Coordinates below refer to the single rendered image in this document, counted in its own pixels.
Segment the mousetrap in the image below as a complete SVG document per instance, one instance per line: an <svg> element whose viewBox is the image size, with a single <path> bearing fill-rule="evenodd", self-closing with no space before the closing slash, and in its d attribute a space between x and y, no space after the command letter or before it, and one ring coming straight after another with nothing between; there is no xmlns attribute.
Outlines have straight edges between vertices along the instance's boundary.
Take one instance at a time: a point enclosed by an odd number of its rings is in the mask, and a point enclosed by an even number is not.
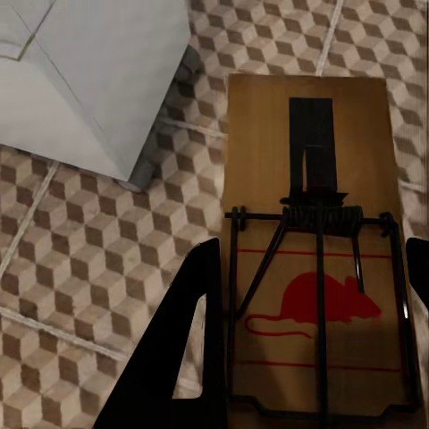
<svg viewBox="0 0 429 429"><path fill-rule="evenodd" d="M386 78L229 73L227 429L427 429Z"/></svg>

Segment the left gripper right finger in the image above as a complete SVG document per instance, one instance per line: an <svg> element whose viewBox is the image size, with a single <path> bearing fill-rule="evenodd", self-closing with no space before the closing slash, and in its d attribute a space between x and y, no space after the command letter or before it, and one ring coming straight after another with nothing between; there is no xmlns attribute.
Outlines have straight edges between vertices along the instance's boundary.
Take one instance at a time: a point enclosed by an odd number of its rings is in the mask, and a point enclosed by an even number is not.
<svg viewBox="0 0 429 429"><path fill-rule="evenodd" d="M429 310L429 241L409 238L406 251L410 283Z"/></svg>

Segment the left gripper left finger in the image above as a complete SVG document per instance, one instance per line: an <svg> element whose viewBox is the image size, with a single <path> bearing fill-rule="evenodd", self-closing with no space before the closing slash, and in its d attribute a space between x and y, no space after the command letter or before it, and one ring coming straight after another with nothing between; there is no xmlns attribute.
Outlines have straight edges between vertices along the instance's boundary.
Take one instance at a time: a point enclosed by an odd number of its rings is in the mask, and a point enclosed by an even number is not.
<svg viewBox="0 0 429 429"><path fill-rule="evenodd" d="M219 238L196 245L92 429L227 429ZM206 294L202 394L174 399L198 299Z"/></svg>

